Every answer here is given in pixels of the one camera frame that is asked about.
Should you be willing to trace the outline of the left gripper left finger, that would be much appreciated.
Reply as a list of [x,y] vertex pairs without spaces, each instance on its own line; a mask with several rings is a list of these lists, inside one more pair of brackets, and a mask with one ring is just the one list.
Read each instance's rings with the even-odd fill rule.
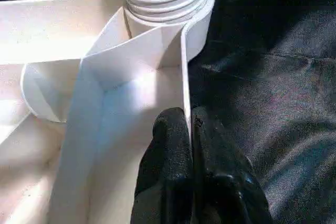
[[139,165],[131,223],[190,223],[193,166],[181,108],[162,111]]

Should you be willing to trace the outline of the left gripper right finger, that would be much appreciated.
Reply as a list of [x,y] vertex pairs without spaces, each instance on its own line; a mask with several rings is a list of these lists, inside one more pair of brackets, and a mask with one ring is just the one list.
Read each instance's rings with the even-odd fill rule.
[[253,166],[204,107],[192,110],[192,144],[199,223],[270,223]]

